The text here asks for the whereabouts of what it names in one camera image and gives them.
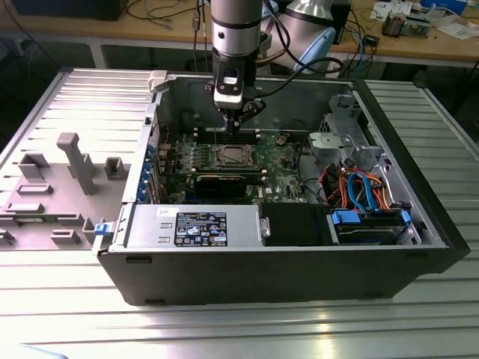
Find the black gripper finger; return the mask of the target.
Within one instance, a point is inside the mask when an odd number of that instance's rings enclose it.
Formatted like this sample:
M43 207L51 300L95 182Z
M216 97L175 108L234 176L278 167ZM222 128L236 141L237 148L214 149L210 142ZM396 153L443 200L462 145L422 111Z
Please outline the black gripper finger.
M236 130L236 119L237 119L237 111L235 109L226 108L224 110L224 119L227 124L227 131L229 135L234 134Z
M259 115L265 108L266 103L262 99L247 102L245 106L234 115L234 132L237 133L241 125Z

